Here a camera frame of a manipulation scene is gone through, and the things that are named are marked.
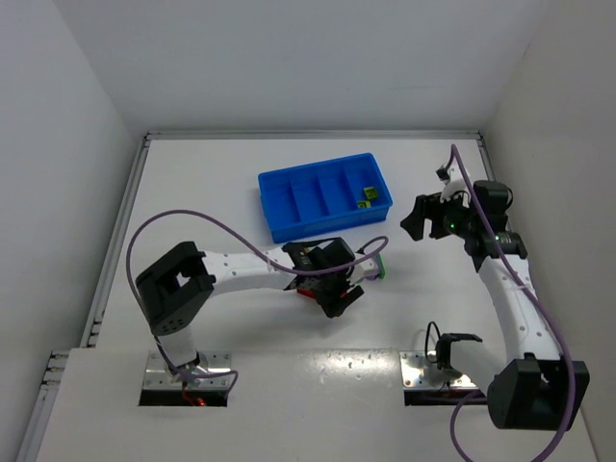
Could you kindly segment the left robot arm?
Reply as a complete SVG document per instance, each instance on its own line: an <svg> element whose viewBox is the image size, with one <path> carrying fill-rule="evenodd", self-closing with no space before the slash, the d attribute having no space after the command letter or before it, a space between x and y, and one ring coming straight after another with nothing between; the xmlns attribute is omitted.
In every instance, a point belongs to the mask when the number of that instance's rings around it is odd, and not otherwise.
<svg viewBox="0 0 616 462"><path fill-rule="evenodd" d="M359 283L378 273L373 259L358 263L362 255L341 238L287 243L265 256L205 252L182 242L137 277L141 310L171 373L194 372L200 362L191 322L213 296L297 291L313 298L332 319L363 294Z"/></svg>

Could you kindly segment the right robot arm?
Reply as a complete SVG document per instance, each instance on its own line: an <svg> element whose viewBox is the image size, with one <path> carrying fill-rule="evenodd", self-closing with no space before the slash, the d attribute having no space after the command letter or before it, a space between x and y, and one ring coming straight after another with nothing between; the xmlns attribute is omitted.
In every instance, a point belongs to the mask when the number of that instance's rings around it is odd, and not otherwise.
<svg viewBox="0 0 616 462"><path fill-rule="evenodd" d="M463 240L485 285L505 344L500 359L473 333L445 333L435 347L435 366L467 375L487 398L491 421L499 429L570 429L590 382L582 361L566 363L552 330L530 296L527 251L521 236L508 230L510 189L496 181L474 182L477 203L455 192L417 196L401 221L410 237Z"/></svg>

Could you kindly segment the purple green lego stack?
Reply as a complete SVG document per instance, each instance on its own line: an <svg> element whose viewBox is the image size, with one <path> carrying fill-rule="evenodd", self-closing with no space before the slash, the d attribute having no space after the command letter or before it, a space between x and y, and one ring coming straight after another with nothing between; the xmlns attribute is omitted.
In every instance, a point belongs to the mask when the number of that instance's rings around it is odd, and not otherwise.
<svg viewBox="0 0 616 462"><path fill-rule="evenodd" d="M386 270L385 270L385 266L384 266L381 254L376 255L375 262L378 266L378 275L376 276L376 278L383 279L386 275Z"/></svg>

